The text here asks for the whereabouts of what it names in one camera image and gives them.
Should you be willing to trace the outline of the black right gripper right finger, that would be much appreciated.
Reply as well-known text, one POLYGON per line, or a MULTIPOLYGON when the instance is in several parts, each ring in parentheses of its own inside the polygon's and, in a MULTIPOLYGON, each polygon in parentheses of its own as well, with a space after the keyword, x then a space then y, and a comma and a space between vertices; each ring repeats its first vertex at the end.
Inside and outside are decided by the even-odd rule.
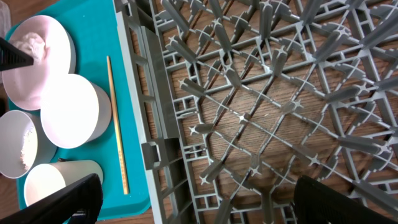
POLYGON ((397 224, 306 175, 295 186, 294 213, 299 224, 397 224))

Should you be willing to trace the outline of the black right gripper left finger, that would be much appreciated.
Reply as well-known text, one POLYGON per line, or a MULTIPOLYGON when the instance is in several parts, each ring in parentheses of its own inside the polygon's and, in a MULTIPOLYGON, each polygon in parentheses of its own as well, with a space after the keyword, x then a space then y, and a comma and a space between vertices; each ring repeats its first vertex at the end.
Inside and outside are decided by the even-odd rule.
POLYGON ((96 223, 102 204, 100 178, 92 173, 3 218, 1 223, 96 223))

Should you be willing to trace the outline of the grey-green bowl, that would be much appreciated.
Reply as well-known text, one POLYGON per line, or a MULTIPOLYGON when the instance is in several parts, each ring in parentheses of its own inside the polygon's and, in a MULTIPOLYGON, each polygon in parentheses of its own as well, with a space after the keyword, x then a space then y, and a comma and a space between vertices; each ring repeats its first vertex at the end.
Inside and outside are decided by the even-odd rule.
POLYGON ((18 179, 33 167, 52 160, 57 147, 44 133, 40 117, 20 110, 10 110, 1 117, 1 174, 18 179), (20 160, 24 133, 34 127, 37 146, 35 160, 29 170, 25 170, 20 160))

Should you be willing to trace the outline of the white cup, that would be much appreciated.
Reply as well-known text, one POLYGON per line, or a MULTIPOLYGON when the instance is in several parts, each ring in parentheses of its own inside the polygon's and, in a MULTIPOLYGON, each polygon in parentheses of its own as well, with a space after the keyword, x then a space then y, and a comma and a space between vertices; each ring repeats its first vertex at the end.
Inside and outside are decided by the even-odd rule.
POLYGON ((92 160, 39 164, 29 172, 25 180, 25 204, 30 206, 89 174, 97 174, 103 183, 102 168, 92 160))

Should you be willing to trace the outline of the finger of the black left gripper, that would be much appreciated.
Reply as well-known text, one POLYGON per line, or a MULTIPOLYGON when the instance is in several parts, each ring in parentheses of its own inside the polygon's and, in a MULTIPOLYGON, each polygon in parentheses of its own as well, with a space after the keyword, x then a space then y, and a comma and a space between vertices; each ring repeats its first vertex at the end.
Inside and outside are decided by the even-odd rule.
POLYGON ((7 40, 1 38, 0 71, 27 67, 34 64, 34 59, 25 52, 17 49, 7 40))

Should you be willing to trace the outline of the pink shallow bowl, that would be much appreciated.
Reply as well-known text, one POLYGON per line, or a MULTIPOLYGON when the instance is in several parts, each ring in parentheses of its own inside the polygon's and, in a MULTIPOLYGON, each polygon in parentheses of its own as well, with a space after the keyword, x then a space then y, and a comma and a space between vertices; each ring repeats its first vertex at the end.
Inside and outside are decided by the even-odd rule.
POLYGON ((106 92, 81 75, 51 78, 42 92, 42 127, 58 147, 73 149, 99 138, 111 117, 111 102, 106 92))

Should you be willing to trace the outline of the white tissue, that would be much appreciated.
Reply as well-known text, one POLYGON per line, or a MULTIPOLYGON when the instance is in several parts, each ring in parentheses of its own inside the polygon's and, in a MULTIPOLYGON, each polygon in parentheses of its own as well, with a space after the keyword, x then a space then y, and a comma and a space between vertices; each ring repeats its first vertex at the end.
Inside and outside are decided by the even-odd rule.
POLYGON ((12 42, 13 46, 30 55, 36 62, 41 62, 45 57, 46 43, 38 33, 29 32, 21 39, 12 42))

